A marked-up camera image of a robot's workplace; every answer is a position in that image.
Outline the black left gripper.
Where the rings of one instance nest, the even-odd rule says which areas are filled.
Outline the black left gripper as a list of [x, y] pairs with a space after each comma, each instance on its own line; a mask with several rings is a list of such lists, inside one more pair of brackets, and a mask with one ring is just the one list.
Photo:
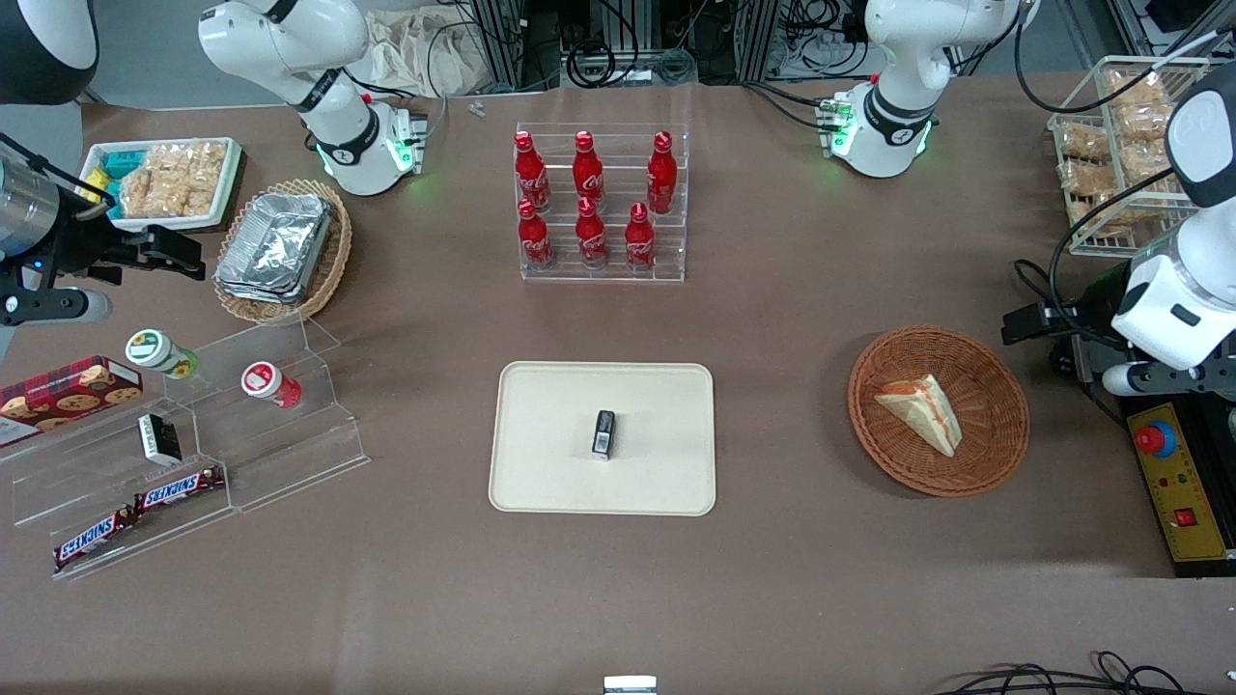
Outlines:
[[1082, 335], [1112, 350], [1127, 350], [1128, 339], [1112, 328], [1124, 302], [1130, 271], [1107, 271], [1074, 298], [1060, 299], [1048, 291], [1047, 302], [1035, 302], [1002, 317], [1000, 336], [1006, 348], [1052, 336], [1058, 325], [1064, 335]]

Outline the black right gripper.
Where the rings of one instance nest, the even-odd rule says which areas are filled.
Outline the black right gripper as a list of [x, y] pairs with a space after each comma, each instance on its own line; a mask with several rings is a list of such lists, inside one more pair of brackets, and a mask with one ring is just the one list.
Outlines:
[[[159, 225], [147, 225], [143, 237], [112, 225], [106, 204], [84, 198], [40, 202], [40, 286], [63, 275], [94, 277], [119, 284], [125, 268], [167, 271], [203, 282], [205, 263], [194, 237]], [[140, 242], [143, 240], [143, 258]]]

